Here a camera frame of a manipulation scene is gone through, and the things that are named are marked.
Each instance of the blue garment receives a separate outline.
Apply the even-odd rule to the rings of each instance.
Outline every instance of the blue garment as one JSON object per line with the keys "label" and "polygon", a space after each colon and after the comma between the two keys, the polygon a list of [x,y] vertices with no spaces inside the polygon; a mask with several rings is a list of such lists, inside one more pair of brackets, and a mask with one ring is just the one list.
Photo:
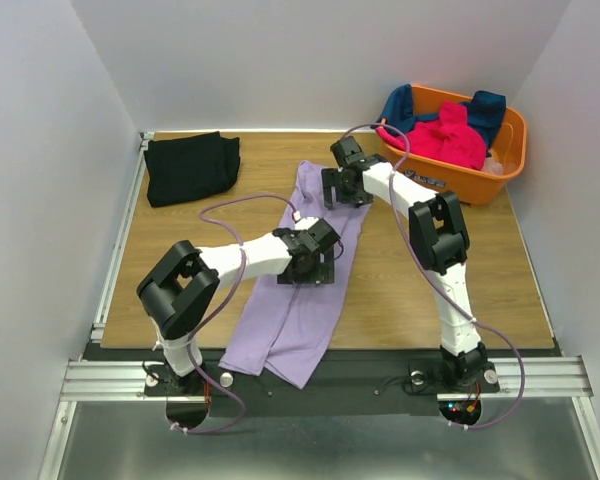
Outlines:
{"label": "blue garment", "polygon": [[[487,149],[491,148],[507,111],[506,97],[497,93],[478,90],[470,102],[460,102],[460,105],[467,107],[469,126],[480,134],[487,145]],[[413,130],[416,122],[435,120],[438,118],[438,113],[414,114],[413,92],[411,85],[407,84],[391,92],[377,121],[379,122],[382,118],[385,118],[389,125],[408,133]],[[391,135],[397,136],[394,132],[387,131]]]}
{"label": "blue garment", "polygon": [[[404,133],[409,133],[416,126],[416,122],[431,122],[438,118],[438,112],[425,113],[424,115],[415,115],[413,113],[413,93],[411,85],[403,85],[396,88],[384,104],[384,109],[376,122],[386,119],[392,127]],[[398,135],[387,129],[387,131],[397,137]]]}

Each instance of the lavender cloth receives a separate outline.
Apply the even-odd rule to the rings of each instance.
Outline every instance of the lavender cloth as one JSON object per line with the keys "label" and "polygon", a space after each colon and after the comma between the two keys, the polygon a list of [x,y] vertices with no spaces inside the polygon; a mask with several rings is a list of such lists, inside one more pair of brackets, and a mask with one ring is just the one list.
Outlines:
{"label": "lavender cloth", "polygon": [[[320,362],[336,328],[349,283],[362,222],[369,205],[324,207],[321,171],[303,161],[298,167],[291,201],[303,217],[322,217],[338,232],[344,253],[335,262],[331,285],[278,285],[276,277],[258,278],[233,332],[220,366],[249,375],[263,368],[304,388]],[[293,227],[287,207],[280,227]],[[335,246],[335,255],[339,255]]]}

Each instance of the cable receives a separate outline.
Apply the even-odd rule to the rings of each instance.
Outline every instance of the cable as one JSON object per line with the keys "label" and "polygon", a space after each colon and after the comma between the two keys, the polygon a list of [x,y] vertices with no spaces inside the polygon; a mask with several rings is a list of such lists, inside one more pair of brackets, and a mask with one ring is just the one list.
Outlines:
{"label": "cable", "polygon": [[473,395],[473,384],[469,385],[469,395],[467,396],[466,400],[462,402],[463,405],[471,401],[471,395]]}
{"label": "cable", "polygon": [[478,391],[476,392],[476,399],[471,404],[471,408],[476,408],[476,405],[478,405],[478,402],[480,401],[480,394],[482,393],[480,391],[480,383],[476,382],[476,388],[478,389]]}
{"label": "cable", "polygon": [[204,382],[204,408],[209,412],[211,406],[211,385]]}
{"label": "cable", "polygon": [[220,202],[215,205],[211,205],[210,207],[207,207],[207,208],[201,210],[200,213],[198,214],[198,217],[203,222],[211,223],[213,225],[219,225],[222,228],[224,228],[225,230],[227,230],[231,235],[234,236],[234,238],[236,239],[236,242],[240,246],[240,268],[238,269],[236,279],[233,282],[233,285],[231,286],[231,289],[229,290],[229,293],[227,293],[227,296],[224,298],[224,300],[222,300],[220,305],[218,305],[213,312],[211,312],[209,315],[207,315],[207,317],[204,320],[202,320],[189,334],[189,337],[187,338],[187,343],[185,344],[186,350],[187,350],[187,356],[189,357],[189,360],[191,361],[191,364],[193,365],[194,370],[197,371],[200,374],[200,376],[202,378],[204,378],[207,381],[207,383],[209,383],[212,387],[219,390],[220,392],[222,392],[223,394],[225,394],[232,400],[234,400],[238,404],[240,411],[238,412],[238,415],[235,418],[233,418],[230,422],[228,422],[224,425],[221,425],[219,427],[189,430],[187,428],[181,427],[177,423],[171,423],[172,429],[178,430],[179,432],[182,432],[186,435],[198,435],[198,434],[221,432],[223,430],[226,430],[227,428],[234,426],[238,422],[240,422],[240,420],[242,420],[244,415],[247,413],[247,407],[240,397],[238,397],[235,393],[224,388],[222,385],[220,385],[218,382],[216,382],[213,378],[211,378],[207,374],[207,372],[205,372],[200,367],[200,365],[198,365],[198,362],[196,362],[195,356],[193,354],[192,344],[193,344],[193,338],[200,331],[200,329],[202,329],[206,324],[208,324],[211,320],[213,320],[231,301],[231,299],[235,295],[236,291],[238,290],[238,287],[240,286],[240,282],[242,281],[242,277],[244,276],[244,271],[247,266],[247,254],[242,249],[242,246],[244,245],[244,241],[242,240],[242,237],[240,236],[240,234],[229,224],[227,224],[221,220],[209,218],[206,216],[206,214],[212,210],[215,210],[216,208],[224,207],[226,205],[232,205],[234,203],[245,202],[247,200],[253,200],[256,198],[277,198],[278,200],[282,200],[287,205],[289,205],[289,207],[291,207],[292,218],[295,219],[296,213],[298,213],[298,210],[296,209],[295,205],[290,200],[284,198],[282,195],[278,195],[275,193],[257,193],[255,195],[249,195],[246,197],[237,198],[234,200],[227,200],[225,202]]}
{"label": "cable", "polygon": [[340,253],[333,259],[334,262],[344,254],[344,243],[342,243],[342,240],[338,240],[338,245],[340,245]]}
{"label": "cable", "polygon": [[160,378],[157,374],[155,374],[151,370],[149,370],[149,368],[147,367],[146,360],[143,360],[143,362],[142,362],[142,370],[144,370],[144,373],[146,373],[148,377],[153,378],[158,383],[169,383],[164,378]]}
{"label": "cable", "polygon": [[526,372],[524,369],[524,361],[522,360],[522,355],[520,355],[520,352],[518,351],[516,346],[513,344],[513,342],[509,339],[509,337],[507,337],[504,333],[502,333],[500,330],[498,330],[496,328],[493,328],[493,327],[490,327],[488,325],[484,325],[484,324],[478,322],[473,315],[471,315],[469,312],[465,311],[464,308],[462,308],[460,305],[458,305],[455,302],[455,300],[453,300],[449,295],[447,295],[447,293],[442,288],[440,288],[438,285],[433,283],[433,281],[429,278],[429,275],[427,275],[427,271],[424,269],[424,267],[420,263],[420,260],[418,260],[418,257],[416,255],[415,251],[413,250],[413,247],[411,246],[411,242],[409,242],[409,234],[405,230],[404,225],[402,224],[402,221],[400,219],[400,212],[398,212],[398,209],[396,208],[395,192],[393,190],[393,177],[396,175],[396,173],[398,172],[400,167],[409,158],[409,152],[410,152],[409,139],[404,134],[404,132],[402,132],[398,128],[396,128],[392,125],[388,125],[388,124],[384,124],[384,123],[377,123],[377,122],[364,123],[362,125],[357,125],[353,128],[350,128],[349,130],[347,130],[345,133],[342,134],[340,139],[342,140],[346,136],[350,135],[352,132],[359,130],[361,128],[367,128],[367,127],[388,128],[389,130],[392,130],[393,132],[397,133],[404,140],[404,144],[405,144],[404,154],[402,155],[400,160],[398,160],[398,162],[393,166],[393,171],[391,172],[391,175],[389,176],[389,201],[391,203],[391,209],[393,210],[393,216],[398,225],[398,229],[400,230],[400,235],[402,236],[402,239],[404,240],[405,244],[407,245],[407,248],[409,249],[409,253],[411,254],[411,257],[413,258],[413,261],[415,262],[416,266],[418,267],[418,270],[420,270],[420,273],[424,276],[424,278],[427,280],[427,283],[429,283],[429,285],[431,285],[431,287],[435,290],[435,292],[438,295],[440,295],[449,305],[451,305],[451,307],[453,307],[460,315],[465,317],[468,321],[473,322],[476,325],[476,327],[481,328],[483,330],[487,330],[491,333],[495,333],[497,336],[499,336],[502,340],[505,341],[505,343],[507,343],[507,345],[509,345],[509,347],[511,348],[511,351],[518,359],[518,364],[520,365],[520,390],[518,392],[518,396],[516,397],[515,402],[513,403],[511,408],[509,408],[509,410],[507,410],[505,413],[503,413],[500,417],[496,418],[495,420],[492,420],[492,421],[487,422],[482,425],[469,426],[469,425],[460,425],[457,423],[452,423],[453,425],[458,425],[458,426],[468,429],[468,430],[480,430],[483,428],[487,428],[487,427],[496,425],[496,424],[500,423],[501,421],[503,421],[505,418],[507,418],[509,415],[511,415],[513,412],[515,412],[518,409],[518,407],[520,406],[520,402],[522,401],[522,397],[524,395],[524,387],[525,387],[525,383],[526,383]]}
{"label": "cable", "polygon": [[397,377],[389,377],[384,382],[380,384],[378,388],[374,390],[374,395],[382,395],[385,390],[393,385],[399,385],[405,382],[406,377],[404,375],[399,375]]}

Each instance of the metal floor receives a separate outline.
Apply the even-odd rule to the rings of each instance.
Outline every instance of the metal floor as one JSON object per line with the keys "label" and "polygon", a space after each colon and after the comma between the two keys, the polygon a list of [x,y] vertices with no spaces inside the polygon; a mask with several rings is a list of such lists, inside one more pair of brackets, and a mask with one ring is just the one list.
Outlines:
{"label": "metal floor", "polygon": [[[483,405],[486,419],[511,400]],[[479,432],[407,415],[283,417],[204,438],[170,432],[162,402],[85,402],[67,447],[59,478],[71,480],[597,478],[570,398],[526,399]]]}

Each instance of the white wall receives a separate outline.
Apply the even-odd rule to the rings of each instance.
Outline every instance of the white wall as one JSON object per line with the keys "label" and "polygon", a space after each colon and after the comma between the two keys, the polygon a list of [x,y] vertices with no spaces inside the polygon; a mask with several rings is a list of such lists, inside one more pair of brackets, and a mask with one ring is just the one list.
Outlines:
{"label": "white wall", "polygon": [[346,128],[407,81],[513,97],[568,0],[72,0],[141,130]]}
{"label": "white wall", "polygon": [[600,423],[600,1],[573,0],[515,106],[529,124],[516,214],[556,336],[584,357]]}
{"label": "white wall", "polygon": [[37,478],[135,132],[68,1],[0,1],[0,479]]}

